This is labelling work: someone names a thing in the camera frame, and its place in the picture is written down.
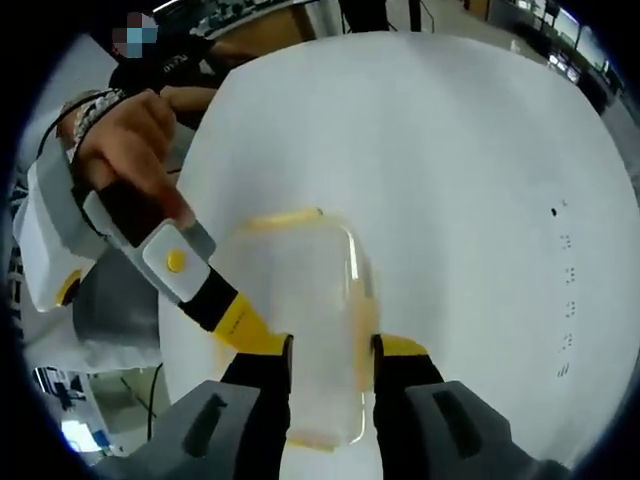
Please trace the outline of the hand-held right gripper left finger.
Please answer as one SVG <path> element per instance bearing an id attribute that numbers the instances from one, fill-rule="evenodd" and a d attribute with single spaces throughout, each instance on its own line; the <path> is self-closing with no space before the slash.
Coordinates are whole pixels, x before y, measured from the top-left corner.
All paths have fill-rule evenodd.
<path id="1" fill-rule="evenodd" d="M 278 479 L 286 432 L 293 337 L 277 355 L 238 353 L 168 408 L 126 457 L 98 463 L 100 479 Z"/>

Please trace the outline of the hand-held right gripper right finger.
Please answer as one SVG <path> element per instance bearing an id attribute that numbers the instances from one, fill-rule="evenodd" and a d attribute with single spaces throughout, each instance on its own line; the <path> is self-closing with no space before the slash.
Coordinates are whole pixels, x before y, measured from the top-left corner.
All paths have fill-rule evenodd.
<path id="1" fill-rule="evenodd" d="M 422 345 L 376 334 L 373 423 L 386 479 L 560 479 L 563 467 L 527 454 L 509 421 Z"/>

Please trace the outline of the person's left hand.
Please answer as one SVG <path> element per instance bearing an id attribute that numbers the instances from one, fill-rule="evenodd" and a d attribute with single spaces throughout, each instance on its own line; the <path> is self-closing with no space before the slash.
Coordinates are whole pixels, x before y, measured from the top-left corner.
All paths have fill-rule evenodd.
<path id="1" fill-rule="evenodd" d="M 175 124 L 168 102 L 145 90 L 118 103 L 97 120 L 76 150 L 74 164 L 95 190 L 124 180 L 180 227 L 189 227 L 195 222 L 194 212 L 164 166 Z"/>

